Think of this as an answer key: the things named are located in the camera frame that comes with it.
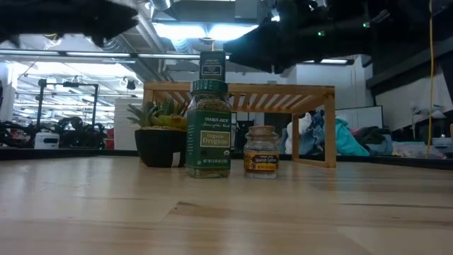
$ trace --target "wooden stand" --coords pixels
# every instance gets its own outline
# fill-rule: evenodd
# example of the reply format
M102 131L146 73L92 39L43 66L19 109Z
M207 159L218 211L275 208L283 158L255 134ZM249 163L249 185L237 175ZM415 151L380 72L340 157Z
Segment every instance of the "wooden stand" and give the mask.
M189 103L190 82L147 82L143 102L173 98L178 104ZM336 167L335 88L333 86L229 84L236 112L292 114L292 159L322 167ZM299 158L299 116L324 105L326 112L325 160Z

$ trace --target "spice jar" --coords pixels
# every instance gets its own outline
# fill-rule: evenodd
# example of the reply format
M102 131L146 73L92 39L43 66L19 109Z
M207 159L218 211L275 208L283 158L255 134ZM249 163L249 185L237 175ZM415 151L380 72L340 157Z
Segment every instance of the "spice jar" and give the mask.
M244 147L244 175L250 178L275 179L279 153L275 141L278 135L273 126L253 126L246 134Z
M226 178L231 160L231 105L228 84L202 79L190 86L185 165L194 178Z

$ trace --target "orange label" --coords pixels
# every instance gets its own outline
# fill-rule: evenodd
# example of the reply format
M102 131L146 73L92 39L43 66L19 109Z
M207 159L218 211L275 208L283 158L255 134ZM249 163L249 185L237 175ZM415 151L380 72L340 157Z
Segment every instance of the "orange label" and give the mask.
M243 167L254 171L276 171L278 169L278 153L244 153Z

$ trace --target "wooden tabletop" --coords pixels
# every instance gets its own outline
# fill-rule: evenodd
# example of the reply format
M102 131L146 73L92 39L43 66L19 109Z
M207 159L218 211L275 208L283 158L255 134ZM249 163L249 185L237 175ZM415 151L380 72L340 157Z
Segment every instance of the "wooden tabletop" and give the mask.
M198 180L136 157L0 161L0 254L453 254L453 171L241 164Z

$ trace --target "green lid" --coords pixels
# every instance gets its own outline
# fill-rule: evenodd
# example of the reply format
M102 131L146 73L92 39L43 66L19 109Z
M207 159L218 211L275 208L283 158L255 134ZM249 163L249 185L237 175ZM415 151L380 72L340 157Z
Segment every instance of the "green lid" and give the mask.
M201 79L192 81L190 92L211 91L228 93L228 83L215 79Z

